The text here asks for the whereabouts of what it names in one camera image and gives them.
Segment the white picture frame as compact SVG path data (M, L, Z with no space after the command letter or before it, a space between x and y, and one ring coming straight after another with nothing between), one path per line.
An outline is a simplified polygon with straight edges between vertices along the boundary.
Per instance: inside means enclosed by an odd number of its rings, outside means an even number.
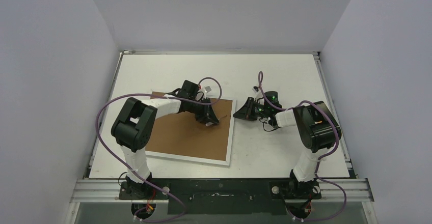
M232 151L236 100L222 98L212 106L218 125L206 126L191 113L170 114L155 120L146 154L166 158L229 166Z

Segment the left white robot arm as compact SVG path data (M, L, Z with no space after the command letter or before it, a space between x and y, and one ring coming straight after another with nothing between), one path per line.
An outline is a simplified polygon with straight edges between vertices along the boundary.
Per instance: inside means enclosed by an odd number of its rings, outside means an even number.
M206 126L219 124L211 106L212 101L207 96L210 91L211 87L185 80L182 87L163 95L153 95L150 100L131 97L125 101L112 125L111 135L125 157L128 169L126 193L145 199L154 190L150 183L152 173L147 164L145 147L157 119L188 112L194 114L197 122Z

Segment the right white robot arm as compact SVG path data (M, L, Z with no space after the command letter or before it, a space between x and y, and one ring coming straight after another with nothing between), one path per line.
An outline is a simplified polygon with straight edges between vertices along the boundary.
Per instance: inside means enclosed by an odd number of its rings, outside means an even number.
M301 105L282 111L278 92L268 91L258 98L248 97L245 104L234 113L234 118L257 121L272 126L273 130L297 127L305 147L293 170L287 188L280 189L283 197L305 199L319 194L316 169L321 156L340 141L342 133L338 123L323 101Z

